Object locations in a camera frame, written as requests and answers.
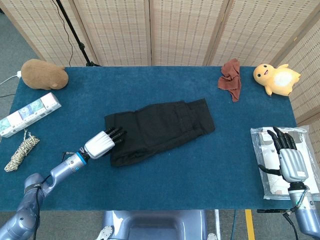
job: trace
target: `plastic bag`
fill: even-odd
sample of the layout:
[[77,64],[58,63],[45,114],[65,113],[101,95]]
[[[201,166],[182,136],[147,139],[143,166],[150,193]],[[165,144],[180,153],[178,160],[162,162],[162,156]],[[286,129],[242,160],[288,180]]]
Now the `plastic bag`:
[[[308,172],[308,179],[304,184],[310,188],[314,200],[320,200],[320,169],[315,157],[314,150],[308,135],[309,126],[301,127],[279,127],[284,133],[289,133],[294,141],[297,150],[303,156]],[[267,130],[274,132],[272,127],[251,128],[251,138],[258,164],[267,169],[279,169],[280,162],[274,145],[274,141],[267,133]],[[264,199],[289,200],[288,188],[290,184],[282,176],[267,174],[260,170],[260,176],[264,189]]]

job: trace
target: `yellow floor line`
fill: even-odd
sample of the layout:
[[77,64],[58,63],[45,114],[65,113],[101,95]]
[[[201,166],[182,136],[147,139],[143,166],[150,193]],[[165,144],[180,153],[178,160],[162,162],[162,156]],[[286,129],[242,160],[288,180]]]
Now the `yellow floor line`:
[[254,223],[252,222],[251,209],[246,209],[244,212],[245,212],[246,229],[248,231],[248,240],[255,240]]

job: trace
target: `blue felt cloth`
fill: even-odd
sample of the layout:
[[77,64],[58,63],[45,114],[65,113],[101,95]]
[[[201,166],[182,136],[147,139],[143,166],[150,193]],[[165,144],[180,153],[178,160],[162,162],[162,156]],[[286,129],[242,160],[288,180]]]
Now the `blue felt cloth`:
[[[0,143],[0,211],[17,208],[24,180],[44,177],[62,152],[77,151],[104,130],[104,116],[149,104],[205,98],[216,130],[141,163],[111,167],[109,157],[90,160],[45,200],[44,210],[177,210],[288,208],[289,201],[263,200],[264,190],[250,128],[295,127],[288,97],[267,96],[241,67],[239,102],[218,89],[220,67],[67,67],[68,85],[53,90],[62,107],[28,130],[40,138],[14,172],[5,172],[23,131]],[[11,112],[45,95],[20,81]]]

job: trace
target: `woven panel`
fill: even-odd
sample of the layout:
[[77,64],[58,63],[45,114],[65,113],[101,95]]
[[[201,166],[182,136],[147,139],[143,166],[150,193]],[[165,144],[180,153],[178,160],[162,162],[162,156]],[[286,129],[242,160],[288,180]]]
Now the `woven panel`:
[[152,64],[202,65],[223,0],[152,0]]
[[298,122],[316,114],[320,108],[320,20],[297,43],[282,63],[301,74],[290,101]]
[[[57,7],[51,0],[1,0],[7,10],[11,13],[15,21],[22,29],[21,33],[27,36],[35,48],[40,52],[43,58],[51,63],[60,66],[68,66],[71,57],[71,46],[68,42],[68,36],[65,33],[63,22],[60,19]],[[86,46],[81,29],[71,10],[69,2],[63,1],[63,6],[67,12],[73,27],[80,40]],[[69,39],[73,45],[72,66],[85,66],[86,61],[79,50],[78,44],[72,35],[67,22],[65,21],[66,30],[69,33]]]
[[317,0],[236,0],[211,65],[237,58],[243,66],[269,63],[317,6]]
[[320,164],[320,118],[309,124],[309,136],[315,157]]
[[75,0],[100,64],[151,64],[148,0]]

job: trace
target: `tripod stand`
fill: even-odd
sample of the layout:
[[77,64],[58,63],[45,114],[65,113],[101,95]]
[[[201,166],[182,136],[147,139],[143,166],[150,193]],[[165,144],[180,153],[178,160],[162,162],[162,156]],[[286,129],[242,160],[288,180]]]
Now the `tripod stand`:
[[74,26],[72,26],[72,23],[70,22],[70,19],[69,19],[68,15],[67,15],[67,13],[65,11],[64,6],[62,5],[60,0],[55,0],[55,1],[58,4],[58,6],[59,6],[59,8],[60,8],[65,20],[66,20],[66,22],[68,23],[69,28],[71,29],[71,32],[72,32],[76,42],[78,43],[79,49],[81,50],[81,52],[82,52],[82,54],[83,54],[83,56],[84,56],[84,58],[86,60],[86,64],[85,65],[87,67],[101,67],[100,65],[95,64],[93,61],[90,61],[90,59],[89,59],[89,57],[88,57],[88,55],[87,55],[87,53],[85,51],[85,45],[80,41],[80,39],[79,39],[75,29],[74,29]]

